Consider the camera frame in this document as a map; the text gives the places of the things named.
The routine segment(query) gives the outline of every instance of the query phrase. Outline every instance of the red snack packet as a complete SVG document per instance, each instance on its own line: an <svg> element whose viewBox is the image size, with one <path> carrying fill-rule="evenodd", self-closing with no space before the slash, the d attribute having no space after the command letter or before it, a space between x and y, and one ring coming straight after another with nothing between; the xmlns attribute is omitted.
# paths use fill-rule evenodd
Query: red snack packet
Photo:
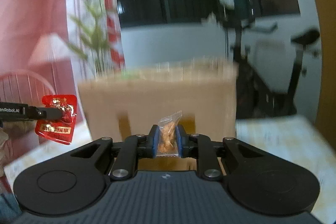
<svg viewBox="0 0 336 224"><path fill-rule="evenodd" d="M55 107L63 112L56 121L38 120L35 133L49 140L70 144L74 134L77 116L77 97L75 95L46 95L42 97L45 107Z"/></svg>

